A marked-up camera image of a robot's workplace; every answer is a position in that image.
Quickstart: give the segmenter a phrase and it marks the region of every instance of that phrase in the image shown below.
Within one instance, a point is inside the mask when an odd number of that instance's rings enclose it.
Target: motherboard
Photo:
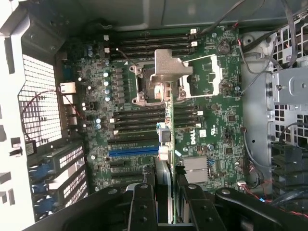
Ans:
[[[67,42],[64,77],[76,82],[85,117],[92,192],[142,182],[143,167],[159,158],[159,139],[170,139],[158,134],[169,121],[153,85],[157,49],[193,68],[164,95],[172,101],[172,167],[185,166],[188,182],[209,192],[244,178],[238,31],[219,26],[197,36],[202,29],[106,32]]]

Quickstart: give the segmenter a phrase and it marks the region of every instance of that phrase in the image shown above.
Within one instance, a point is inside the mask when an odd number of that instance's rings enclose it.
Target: red wire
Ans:
[[[24,107],[23,111],[21,112],[20,116],[22,119],[22,122],[24,121],[24,113],[26,112],[27,108],[30,106],[31,103],[33,103],[33,101],[40,95],[47,93],[47,92],[56,92],[64,97],[66,97],[66,99],[68,100],[68,102],[70,103],[70,105],[73,107],[73,109],[76,111],[76,115],[79,116],[81,119],[85,119],[85,117],[76,109],[76,107],[72,104],[72,102],[68,99],[68,97],[64,94],[62,94],[62,92],[57,91],[57,90],[46,90],[46,91],[42,91],[39,94],[37,94],[36,96],[34,96],[28,103],[27,105]],[[25,124],[23,124],[23,130],[24,130],[24,134],[28,137],[29,140],[31,140],[31,138],[29,137],[29,135],[26,132],[26,128],[25,128]]]

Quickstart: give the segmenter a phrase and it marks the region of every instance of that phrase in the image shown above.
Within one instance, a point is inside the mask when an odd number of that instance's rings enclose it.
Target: capacitor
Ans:
[[[93,51],[88,51],[88,56],[93,57]]]
[[[214,150],[214,145],[212,145],[212,144],[209,143],[209,144],[207,145],[207,148],[208,148],[209,151],[213,151],[213,150]]]

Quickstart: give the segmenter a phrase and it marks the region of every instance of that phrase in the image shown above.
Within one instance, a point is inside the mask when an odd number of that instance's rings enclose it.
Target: chip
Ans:
[[[233,116],[232,116],[232,115],[229,115],[229,116],[228,116],[228,121],[229,121],[229,122],[236,122],[235,115],[233,115]]]
[[[226,148],[226,154],[232,154],[233,148]]]

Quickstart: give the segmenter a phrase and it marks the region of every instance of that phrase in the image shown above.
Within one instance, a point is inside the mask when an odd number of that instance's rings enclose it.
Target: blue pcie slot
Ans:
[[[108,151],[109,156],[143,155],[143,154],[156,154],[156,153],[158,153],[158,147]]]

